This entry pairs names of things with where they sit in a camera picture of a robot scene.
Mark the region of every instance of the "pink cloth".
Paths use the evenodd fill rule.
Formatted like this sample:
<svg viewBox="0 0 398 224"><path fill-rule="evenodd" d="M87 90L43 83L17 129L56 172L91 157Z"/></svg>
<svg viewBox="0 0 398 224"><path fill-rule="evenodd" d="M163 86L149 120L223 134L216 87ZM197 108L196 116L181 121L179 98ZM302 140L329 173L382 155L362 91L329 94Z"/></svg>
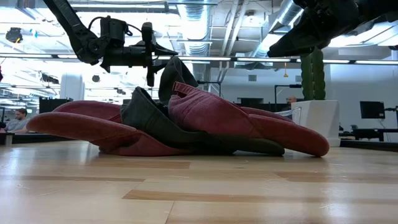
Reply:
<svg viewBox="0 0 398 224"><path fill-rule="evenodd" d="M63 106L60 110L66 110L65 108L68 107ZM102 112L104 114L95 113L95 115L112 118L112 116L108 116L111 114L111 110L102 110ZM89 141L99 146L103 153L120 156L172 156L188 153L188 151L168 147L130 126L76 113L39 114L28 122L27 129L38 133Z"/></svg>
<svg viewBox="0 0 398 224"><path fill-rule="evenodd" d="M240 108L183 83L176 82L174 91L177 94L169 101L169 116L184 129L264 138L314 156L324 156L329 151L322 135L277 114Z"/></svg>
<svg viewBox="0 0 398 224"><path fill-rule="evenodd" d="M97 101L73 101L57 107L53 112L74 113L101 118L121 124L120 106Z"/></svg>

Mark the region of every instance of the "man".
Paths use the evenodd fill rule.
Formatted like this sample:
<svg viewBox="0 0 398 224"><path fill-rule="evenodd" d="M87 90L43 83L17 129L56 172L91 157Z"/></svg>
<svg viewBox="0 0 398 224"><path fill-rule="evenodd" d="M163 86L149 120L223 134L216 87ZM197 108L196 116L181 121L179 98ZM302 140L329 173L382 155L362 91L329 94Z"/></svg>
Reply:
<svg viewBox="0 0 398 224"><path fill-rule="evenodd" d="M29 131L26 129L26 124L29 120L26 119L26 116L27 110L25 108L15 110L15 119L8 122L6 128L2 131L9 133L28 133Z"/></svg>
<svg viewBox="0 0 398 224"><path fill-rule="evenodd" d="M282 111L288 111L292 109L292 103L297 102L297 98L294 96L290 96L286 99L287 107L285 107Z"/></svg>

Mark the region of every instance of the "desk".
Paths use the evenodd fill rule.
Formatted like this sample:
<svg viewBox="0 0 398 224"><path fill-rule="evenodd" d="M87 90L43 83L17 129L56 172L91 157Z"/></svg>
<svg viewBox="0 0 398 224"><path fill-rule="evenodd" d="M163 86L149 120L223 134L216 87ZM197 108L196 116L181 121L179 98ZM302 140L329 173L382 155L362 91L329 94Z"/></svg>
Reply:
<svg viewBox="0 0 398 224"><path fill-rule="evenodd" d="M0 133L0 146L11 146L14 133Z"/></svg>
<svg viewBox="0 0 398 224"><path fill-rule="evenodd" d="M0 147L1 223L396 224L396 152L122 157L82 141Z"/></svg>
<svg viewBox="0 0 398 224"><path fill-rule="evenodd" d="M49 134L27 133L27 134L15 134L14 138L12 139L12 143L22 144L22 143L55 142L55 141L69 141L69 140L72 139L52 136Z"/></svg>
<svg viewBox="0 0 398 224"><path fill-rule="evenodd" d="M384 133L398 133L398 129L378 129L378 128L368 128L368 129L355 129L353 130L355 135L355 140L360 139L374 139L378 138L380 142L384 141Z"/></svg>

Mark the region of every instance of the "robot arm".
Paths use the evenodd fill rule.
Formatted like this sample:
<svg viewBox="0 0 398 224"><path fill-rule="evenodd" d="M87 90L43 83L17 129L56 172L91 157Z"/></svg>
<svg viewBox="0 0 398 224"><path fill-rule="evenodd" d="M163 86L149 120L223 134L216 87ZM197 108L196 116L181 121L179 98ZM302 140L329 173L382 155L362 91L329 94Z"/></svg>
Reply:
<svg viewBox="0 0 398 224"><path fill-rule="evenodd" d="M166 63L156 65L156 55L177 55L178 53L156 44L152 24L146 22L139 30L118 19L97 17L101 19L101 37L97 37L85 27L67 0L44 0L58 22L69 36L70 44L78 59L96 65L103 58L101 67L108 73L110 66L143 66L148 69L147 84L154 86L154 73L164 68ZM129 26L142 32L142 41L136 45L124 46L125 35L132 35Z"/></svg>
<svg viewBox="0 0 398 224"><path fill-rule="evenodd" d="M323 49L330 40L387 13L398 11L391 0L294 0L304 8L300 22L270 47L269 57L298 56Z"/></svg>

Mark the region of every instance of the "white planter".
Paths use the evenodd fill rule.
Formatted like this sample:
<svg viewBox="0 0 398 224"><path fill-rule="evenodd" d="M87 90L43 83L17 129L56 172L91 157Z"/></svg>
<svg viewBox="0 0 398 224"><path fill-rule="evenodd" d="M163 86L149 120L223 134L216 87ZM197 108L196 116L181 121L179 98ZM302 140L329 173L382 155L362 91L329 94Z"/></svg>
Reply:
<svg viewBox="0 0 398 224"><path fill-rule="evenodd" d="M300 108L300 116L294 122L312 129L324 136L330 147L340 147L338 129L340 108L337 100L312 100L292 103L292 108Z"/></svg>

